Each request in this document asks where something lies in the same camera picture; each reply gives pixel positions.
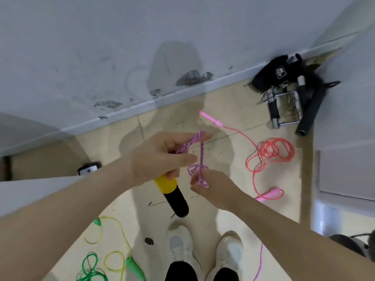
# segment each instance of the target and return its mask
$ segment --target pink jump rope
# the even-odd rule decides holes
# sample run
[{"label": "pink jump rope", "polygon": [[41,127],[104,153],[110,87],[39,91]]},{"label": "pink jump rope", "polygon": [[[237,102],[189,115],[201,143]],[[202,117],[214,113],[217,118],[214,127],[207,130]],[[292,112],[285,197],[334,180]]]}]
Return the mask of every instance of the pink jump rope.
[{"label": "pink jump rope", "polygon": [[[260,202],[263,202],[265,200],[277,200],[277,199],[280,199],[281,197],[283,197],[284,195],[284,190],[278,188],[278,187],[273,187],[271,188],[268,192],[266,193],[263,193],[263,194],[260,194],[258,192],[258,190],[256,189],[256,186],[255,186],[255,174],[256,173],[259,173],[261,171],[264,170],[265,166],[267,164],[270,164],[270,163],[288,163],[290,162],[293,157],[294,157],[294,147],[293,145],[288,141],[288,140],[285,140],[284,138],[270,138],[264,142],[261,142],[259,144],[259,146],[257,146],[253,140],[251,140],[249,137],[247,137],[244,133],[242,133],[241,131],[237,130],[237,129],[234,129],[234,128],[230,128],[230,127],[226,127],[224,126],[224,124],[209,116],[208,114],[204,113],[203,111],[199,111],[200,115],[202,115],[204,118],[210,120],[211,122],[213,122],[213,124],[215,124],[216,126],[220,127],[220,128],[226,128],[226,129],[230,129],[230,130],[233,130],[233,131],[236,131],[238,133],[240,133],[241,135],[245,136],[250,142],[251,144],[253,144],[256,148],[256,152],[255,152],[255,155],[253,155],[252,157],[250,157],[249,159],[246,160],[246,168],[253,173],[253,187],[254,187],[254,190],[255,192],[258,194],[258,197],[256,197],[256,200],[260,201]],[[187,144],[185,144],[185,146],[183,146],[181,148],[181,150],[177,151],[176,153],[182,153],[183,151],[185,151],[186,149],[188,149],[192,144],[198,142],[199,138],[204,134],[204,131],[200,131],[197,135],[194,136],[194,138]],[[277,146],[277,144],[281,144],[286,152],[287,152],[287,155],[286,156],[283,156],[280,154],[280,149],[279,147]],[[200,158],[200,163],[199,164],[195,164],[195,165],[191,165],[190,167],[188,167],[188,173],[190,175],[193,175],[195,173],[195,171],[197,169],[199,169],[199,173],[198,173],[198,180],[199,180],[199,183],[200,185],[202,185],[203,187],[209,187],[209,185],[207,184],[207,182],[205,182],[202,178],[202,170],[205,168],[205,169],[208,169],[207,166],[205,166],[203,164],[203,153],[204,153],[204,143],[201,142],[201,158]],[[249,163],[250,161],[255,158],[255,157],[258,157],[260,162],[259,164],[255,167],[254,170],[251,170],[249,168]],[[276,158],[276,160],[273,160],[273,161],[265,161],[265,160],[269,160],[269,159],[272,159],[272,158]],[[259,269],[258,269],[258,272],[257,274],[255,275],[255,278],[253,281],[256,281],[257,278],[259,277],[259,274],[262,270],[262,264],[263,264],[263,244],[261,244],[261,247],[260,247],[260,262],[259,262]]]}]

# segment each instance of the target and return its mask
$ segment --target shoe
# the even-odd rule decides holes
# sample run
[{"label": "shoe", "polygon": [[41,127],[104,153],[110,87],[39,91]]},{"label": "shoe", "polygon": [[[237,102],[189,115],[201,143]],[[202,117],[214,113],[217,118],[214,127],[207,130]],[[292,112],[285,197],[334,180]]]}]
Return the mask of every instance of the shoe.
[{"label": "shoe", "polygon": [[175,230],[168,231],[169,252],[172,262],[184,261],[193,267],[198,281],[204,280],[203,271],[198,260],[193,254],[193,239],[185,226],[179,226]]},{"label": "shoe", "polygon": [[242,259],[243,244],[232,237],[224,237],[216,248],[216,266],[207,275],[206,281],[213,281],[218,271],[222,268],[229,268],[237,274]]}]

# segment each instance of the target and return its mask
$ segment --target red rope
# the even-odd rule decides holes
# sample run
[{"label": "red rope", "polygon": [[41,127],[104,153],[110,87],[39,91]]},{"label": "red rope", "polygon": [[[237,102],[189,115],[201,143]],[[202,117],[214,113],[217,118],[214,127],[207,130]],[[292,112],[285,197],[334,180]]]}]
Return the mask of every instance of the red rope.
[{"label": "red rope", "polygon": [[[230,129],[230,130],[233,130],[233,131],[236,131],[236,132],[242,134],[256,148],[255,155],[246,160],[246,168],[253,174],[253,187],[254,187],[254,190],[255,190],[256,194],[259,197],[262,197],[262,198],[264,198],[266,200],[277,200],[277,199],[280,199],[281,197],[283,197],[284,190],[282,190],[282,189],[280,189],[281,190],[281,195],[279,197],[276,197],[276,198],[266,198],[266,197],[262,196],[258,192],[258,190],[256,189],[256,186],[255,186],[255,175],[257,173],[263,171],[264,168],[265,168],[265,166],[268,165],[268,164],[270,164],[270,163],[288,163],[288,162],[290,162],[293,159],[293,157],[294,157],[294,147],[293,147],[292,143],[290,143],[288,140],[286,140],[284,138],[271,138],[271,139],[268,139],[268,140],[266,140],[264,142],[261,142],[260,146],[258,147],[254,143],[253,140],[251,140],[249,137],[247,137],[241,131],[239,131],[237,129],[234,129],[234,128],[226,127],[226,126],[223,126],[223,127],[226,128],[226,129]],[[281,155],[280,148],[279,148],[278,144],[281,145],[282,147],[284,147],[284,149],[287,152],[286,156]],[[257,167],[255,167],[254,170],[251,170],[249,168],[249,163],[255,157],[259,157],[260,164]]]}]

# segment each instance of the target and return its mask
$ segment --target green jump rope handle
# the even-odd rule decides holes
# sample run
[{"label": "green jump rope handle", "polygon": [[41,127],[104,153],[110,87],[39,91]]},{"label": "green jump rope handle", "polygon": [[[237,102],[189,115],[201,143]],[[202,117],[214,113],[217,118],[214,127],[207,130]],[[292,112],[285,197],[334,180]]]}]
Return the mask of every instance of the green jump rope handle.
[{"label": "green jump rope handle", "polygon": [[134,273],[135,276],[137,276],[142,281],[147,281],[146,277],[144,276],[144,273],[142,269],[138,266],[138,264],[135,263],[134,259],[129,256],[126,261],[125,265],[128,269],[130,269],[131,272]]}]

